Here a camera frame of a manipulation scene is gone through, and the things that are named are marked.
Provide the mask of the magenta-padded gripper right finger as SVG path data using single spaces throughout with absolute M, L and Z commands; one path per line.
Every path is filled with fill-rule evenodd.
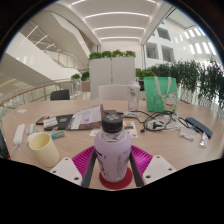
M 161 155 L 152 156 L 131 146 L 130 163 L 137 187 L 143 187 L 176 171 Z

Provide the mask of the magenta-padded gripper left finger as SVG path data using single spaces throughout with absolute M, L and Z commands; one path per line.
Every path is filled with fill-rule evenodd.
M 72 158 L 64 157 L 50 172 L 78 186 L 88 188 L 95 160 L 95 147 L 91 146 Z

